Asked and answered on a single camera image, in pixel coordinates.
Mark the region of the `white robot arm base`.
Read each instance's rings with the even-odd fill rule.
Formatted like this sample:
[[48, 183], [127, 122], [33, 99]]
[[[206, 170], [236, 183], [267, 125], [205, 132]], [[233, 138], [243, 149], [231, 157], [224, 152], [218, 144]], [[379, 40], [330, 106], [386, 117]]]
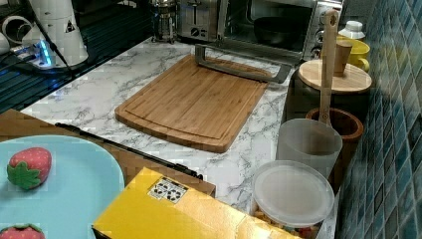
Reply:
[[[78, 28], [72, 0], [1, 0], [1, 11], [18, 8], [31, 13], [33, 20], [22, 16], [8, 16], [3, 20], [1, 33], [16, 44], [10, 53], [40, 70], [67, 68], [69, 71], [85, 62], [89, 53]], [[12, 20], [24, 22], [29, 31], [21, 40], [13, 40], [6, 33]]]

